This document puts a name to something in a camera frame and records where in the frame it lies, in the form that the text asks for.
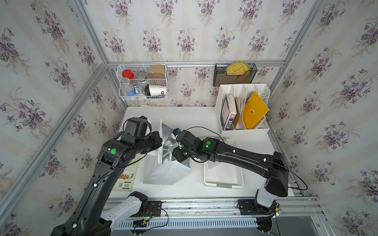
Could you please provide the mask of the white insulated delivery bag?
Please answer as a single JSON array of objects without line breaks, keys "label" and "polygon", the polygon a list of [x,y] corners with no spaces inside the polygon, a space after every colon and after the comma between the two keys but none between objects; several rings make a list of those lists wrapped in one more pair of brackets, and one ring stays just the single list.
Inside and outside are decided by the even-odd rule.
[{"label": "white insulated delivery bag", "polygon": [[173,129],[160,120],[159,134],[162,146],[147,155],[143,182],[154,185],[174,185],[192,170],[192,161],[187,159],[180,163],[173,150],[178,144],[172,134]]}]

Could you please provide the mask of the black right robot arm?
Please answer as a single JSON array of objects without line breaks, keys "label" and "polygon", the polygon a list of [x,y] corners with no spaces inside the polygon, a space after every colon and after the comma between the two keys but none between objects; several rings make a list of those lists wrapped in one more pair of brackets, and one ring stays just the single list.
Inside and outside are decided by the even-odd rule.
[{"label": "black right robot arm", "polygon": [[258,190],[256,202],[263,207],[271,207],[277,197],[288,196],[289,169],[284,164],[284,156],[279,152],[260,154],[230,146],[223,140],[207,137],[200,139],[188,130],[175,129],[172,132],[178,147],[172,155],[178,162],[187,159],[202,162],[231,164],[252,171],[263,178],[265,183]]}]

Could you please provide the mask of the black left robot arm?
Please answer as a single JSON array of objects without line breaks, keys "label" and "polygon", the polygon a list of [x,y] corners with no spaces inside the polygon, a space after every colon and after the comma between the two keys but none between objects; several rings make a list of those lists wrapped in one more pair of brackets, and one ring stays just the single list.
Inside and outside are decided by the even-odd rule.
[{"label": "black left robot arm", "polygon": [[102,145],[91,181],[73,214],[51,234],[109,236],[115,220],[107,220],[100,215],[113,186],[137,154],[147,154],[161,145],[159,133],[152,130],[146,117],[127,119],[122,131]]}]

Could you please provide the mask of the white perforated plastic tray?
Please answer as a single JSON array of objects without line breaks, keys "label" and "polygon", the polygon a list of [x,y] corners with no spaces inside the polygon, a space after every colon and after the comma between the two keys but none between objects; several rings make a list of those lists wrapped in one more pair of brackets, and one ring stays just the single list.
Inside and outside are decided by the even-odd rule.
[{"label": "white perforated plastic tray", "polygon": [[204,163],[204,184],[212,187],[243,188],[242,168],[219,162]]}]

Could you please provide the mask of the white black cylinder can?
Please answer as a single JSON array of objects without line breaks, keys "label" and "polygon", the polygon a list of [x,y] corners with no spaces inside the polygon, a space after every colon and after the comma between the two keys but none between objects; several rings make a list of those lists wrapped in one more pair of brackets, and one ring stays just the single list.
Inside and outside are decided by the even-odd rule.
[{"label": "white black cylinder can", "polygon": [[165,97],[167,95],[167,87],[159,85],[147,85],[145,88],[147,96]]}]

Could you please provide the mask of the clear plastic bottle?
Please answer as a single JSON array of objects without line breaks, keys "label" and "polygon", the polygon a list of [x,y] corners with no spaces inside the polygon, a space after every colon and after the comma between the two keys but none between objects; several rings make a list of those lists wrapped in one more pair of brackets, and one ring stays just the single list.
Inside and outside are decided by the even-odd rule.
[{"label": "clear plastic bottle", "polygon": [[120,80],[121,89],[124,93],[124,96],[133,97],[136,96],[135,88],[131,79],[124,77]]}]

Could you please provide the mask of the purple white book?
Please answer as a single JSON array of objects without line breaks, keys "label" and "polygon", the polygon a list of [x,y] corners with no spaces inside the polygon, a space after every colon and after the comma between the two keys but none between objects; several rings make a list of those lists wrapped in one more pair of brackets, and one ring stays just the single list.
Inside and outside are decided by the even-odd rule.
[{"label": "purple white book", "polygon": [[227,94],[220,113],[222,130],[233,130],[233,123],[237,115],[236,103],[233,94]]}]

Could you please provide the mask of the green printed booklet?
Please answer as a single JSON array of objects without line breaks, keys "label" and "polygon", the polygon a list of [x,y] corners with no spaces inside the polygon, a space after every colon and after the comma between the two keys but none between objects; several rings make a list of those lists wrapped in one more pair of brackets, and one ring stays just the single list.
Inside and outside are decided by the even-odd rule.
[{"label": "green printed booklet", "polygon": [[124,169],[113,186],[113,192],[132,192],[138,170],[139,162]]}]

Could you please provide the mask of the white plastic file organizer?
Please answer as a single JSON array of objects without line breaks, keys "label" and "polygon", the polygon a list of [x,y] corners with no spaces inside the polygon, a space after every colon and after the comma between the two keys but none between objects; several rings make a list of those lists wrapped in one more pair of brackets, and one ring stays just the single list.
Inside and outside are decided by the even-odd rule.
[{"label": "white plastic file organizer", "polygon": [[[215,106],[215,116],[220,135],[225,138],[252,137],[265,135],[269,131],[266,116],[252,127],[246,126],[244,118],[247,114],[254,115],[256,109],[251,108],[251,97],[257,96],[265,105],[268,104],[270,89],[267,84],[228,84],[220,85]],[[230,103],[235,103],[236,115],[229,114],[233,123],[226,128],[225,115],[228,114]]]}]

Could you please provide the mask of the beige papers in organizer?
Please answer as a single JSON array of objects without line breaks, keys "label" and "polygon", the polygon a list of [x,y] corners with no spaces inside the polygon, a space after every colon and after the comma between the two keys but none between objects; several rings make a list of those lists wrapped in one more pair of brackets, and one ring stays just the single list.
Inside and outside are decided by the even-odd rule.
[{"label": "beige papers in organizer", "polygon": [[237,106],[237,116],[234,121],[234,128],[235,130],[245,130],[245,125],[243,123],[243,111],[246,104],[247,99],[247,91],[244,86],[240,88],[239,92],[236,92],[235,94],[235,103]]}]

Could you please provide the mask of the yellow folder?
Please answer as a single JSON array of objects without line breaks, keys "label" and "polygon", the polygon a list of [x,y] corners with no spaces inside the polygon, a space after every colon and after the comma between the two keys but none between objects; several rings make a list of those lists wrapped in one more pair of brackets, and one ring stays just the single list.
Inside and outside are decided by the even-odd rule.
[{"label": "yellow folder", "polygon": [[246,129],[253,129],[269,112],[269,108],[256,91],[252,93],[243,110],[242,120]]}]

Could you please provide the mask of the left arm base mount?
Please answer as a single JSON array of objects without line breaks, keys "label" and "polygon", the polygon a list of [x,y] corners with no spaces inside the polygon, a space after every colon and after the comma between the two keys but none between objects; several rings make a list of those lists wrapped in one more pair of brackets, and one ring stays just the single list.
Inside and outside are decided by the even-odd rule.
[{"label": "left arm base mount", "polygon": [[126,202],[127,217],[153,217],[161,216],[162,201],[153,201],[143,193],[138,191],[132,192]]}]

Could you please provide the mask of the black mesh wall holder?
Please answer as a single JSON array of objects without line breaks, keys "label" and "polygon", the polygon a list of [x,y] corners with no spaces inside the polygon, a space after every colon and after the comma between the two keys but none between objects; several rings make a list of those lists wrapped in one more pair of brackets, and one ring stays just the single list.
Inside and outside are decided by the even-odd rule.
[{"label": "black mesh wall holder", "polygon": [[255,64],[248,64],[251,69],[244,75],[227,75],[225,69],[230,64],[216,64],[214,69],[213,86],[219,87],[220,85],[231,85],[231,84],[251,84],[256,73],[257,67]]}]

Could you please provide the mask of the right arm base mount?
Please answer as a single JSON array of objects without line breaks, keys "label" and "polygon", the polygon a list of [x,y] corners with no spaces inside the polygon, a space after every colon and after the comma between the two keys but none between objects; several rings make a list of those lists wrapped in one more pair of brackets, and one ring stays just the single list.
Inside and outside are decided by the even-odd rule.
[{"label": "right arm base mount", "polygon": [[274,216],[279,210],[280,204],[276,201],[273,201],[270,207],[265,207],[258,204],[257,200],[253,198],[238,200],[236,207],[240,210],[241,215]]}]

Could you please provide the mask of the aluminium rail frame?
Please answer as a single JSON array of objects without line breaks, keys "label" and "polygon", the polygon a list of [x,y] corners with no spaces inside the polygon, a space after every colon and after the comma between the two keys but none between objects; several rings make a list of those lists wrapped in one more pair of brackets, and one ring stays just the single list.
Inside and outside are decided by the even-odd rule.
[{"label": "aluminium rail frame", "polygon": [[[265,217],[265,215],[241,215],[236,207],[240,199],[248,197],[220,197],[220,198],[149,198],[153,201],[162,201],[161,216],[168,214],[172,218],[207,218],[207,217]],[[105,200],[104,206],[91,204],[90,207],[101,217],[109,215],[121,218],[117,210],[127,207],[127,198],[110,198]],[[292,216],[320,216],[325,215],[315,197],[283,197],[276,200],[280,204],[275,215],[282,217]]]}]

